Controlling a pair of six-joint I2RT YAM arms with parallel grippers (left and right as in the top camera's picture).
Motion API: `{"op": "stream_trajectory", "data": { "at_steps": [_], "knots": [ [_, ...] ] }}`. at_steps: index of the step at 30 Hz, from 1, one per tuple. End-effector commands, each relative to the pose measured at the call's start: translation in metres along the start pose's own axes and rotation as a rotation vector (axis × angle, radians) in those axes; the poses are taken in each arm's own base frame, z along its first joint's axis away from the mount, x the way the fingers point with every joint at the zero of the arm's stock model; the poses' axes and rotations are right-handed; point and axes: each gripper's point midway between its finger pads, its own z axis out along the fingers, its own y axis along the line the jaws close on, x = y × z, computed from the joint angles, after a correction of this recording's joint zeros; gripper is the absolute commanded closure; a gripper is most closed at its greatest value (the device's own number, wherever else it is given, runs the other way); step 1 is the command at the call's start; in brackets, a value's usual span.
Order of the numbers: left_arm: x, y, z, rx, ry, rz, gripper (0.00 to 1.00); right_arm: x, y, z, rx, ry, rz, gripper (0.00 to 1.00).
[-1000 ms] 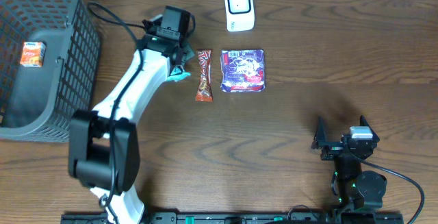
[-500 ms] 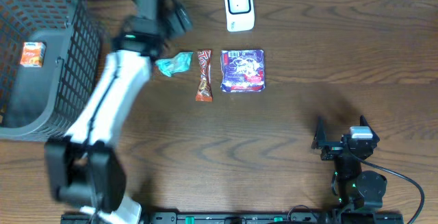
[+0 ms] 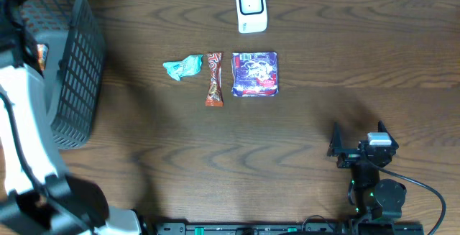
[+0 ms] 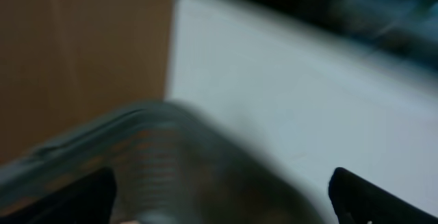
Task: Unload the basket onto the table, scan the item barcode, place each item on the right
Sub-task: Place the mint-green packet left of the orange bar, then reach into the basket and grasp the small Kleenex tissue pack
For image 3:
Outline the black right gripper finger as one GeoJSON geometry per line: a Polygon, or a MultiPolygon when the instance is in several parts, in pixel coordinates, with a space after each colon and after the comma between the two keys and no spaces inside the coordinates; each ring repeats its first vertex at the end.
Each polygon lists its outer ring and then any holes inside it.
{"type": "Polygon", "coordinates": [[[337,122],[334,122],[332,138],[328,146],[328,151],[326,155],[328,157],[338,157],[339,155],[342,155],[345,152],[346,151],[343,147],[339,124],[337,122]]]}
{"type": "Polygon", "coordinates": [[[386,146],[386,147],[391,147],[393,149],[399,148],[399,144],[395,141],[395,139],[389,133],[383,121],[378,121],[377,129],[379,132],[379,138],[377,140],[378,146],[386,146]]]}

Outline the purple Carefree pad pack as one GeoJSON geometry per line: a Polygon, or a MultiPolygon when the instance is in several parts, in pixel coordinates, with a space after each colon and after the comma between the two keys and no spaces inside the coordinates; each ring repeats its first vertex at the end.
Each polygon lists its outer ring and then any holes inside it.
{"type": "Polygon", "coordinates": [[[234,52],[231,58],[234,78],[231,92],[236,97],[269,97],[278,91],[276,52],[234,52]]]}

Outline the red Toto snack wrapper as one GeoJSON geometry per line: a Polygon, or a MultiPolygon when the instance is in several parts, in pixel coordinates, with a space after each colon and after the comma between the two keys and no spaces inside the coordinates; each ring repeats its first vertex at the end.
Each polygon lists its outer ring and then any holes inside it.
{"type": "Polygon", "coordinates": [[[210,86],[206,95],[206,106],[219,106],[224,105],[223,96],[221,92],[221,52],[212,52],[207,54],[208,66],[210,68],[210,86]]]}

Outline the mint green packet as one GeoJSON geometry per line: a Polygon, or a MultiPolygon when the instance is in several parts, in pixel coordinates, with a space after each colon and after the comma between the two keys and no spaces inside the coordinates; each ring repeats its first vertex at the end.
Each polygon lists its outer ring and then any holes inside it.
{"type": "Polygon", "coordinates": [[[162,66],[173,80],[180,81],[182,77],[200,73],[202,57],[202,55],[189,55],[181,61],[166,62],[162,66]]]}

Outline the orange Kleenex tissue pack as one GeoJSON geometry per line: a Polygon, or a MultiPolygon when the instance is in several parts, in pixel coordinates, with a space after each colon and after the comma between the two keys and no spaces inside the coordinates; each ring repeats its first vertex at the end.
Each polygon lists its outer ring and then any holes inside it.
{"type": "Polygon", "coordinates": [[[41,71],[44,71],[46,68],[48,47],[45,44],[37,44],[37,54],[38,54],[38,64],[41,71]]]}

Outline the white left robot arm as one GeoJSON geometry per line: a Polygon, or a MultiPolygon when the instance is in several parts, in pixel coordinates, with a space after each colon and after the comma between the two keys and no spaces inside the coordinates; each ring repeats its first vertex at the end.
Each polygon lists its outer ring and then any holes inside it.
{"type": "Polygon", "coordinates": [[[18,234],[147,233],[60,155],[90,137],[104,59],[87,0],[1,0],[1,223],[18,234]]]}

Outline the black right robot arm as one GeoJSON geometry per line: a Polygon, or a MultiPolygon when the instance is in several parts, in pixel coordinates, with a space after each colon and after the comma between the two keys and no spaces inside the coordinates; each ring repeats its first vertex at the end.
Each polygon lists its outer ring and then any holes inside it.
{"type": "Polygon", "coordinates": [[[368,221],[394,221],[402,215],[407,191],[395,180],[382,179],[380,172],[391,163],[399,144],[381,121],[377,128],[377,132],[368,133],[367,139],[355,148],[346,148],[339,125],[335,123],[327,155],[337,158],[338,168],[351,170],[347,199],[356,207],[358,217],[368,221]]]}

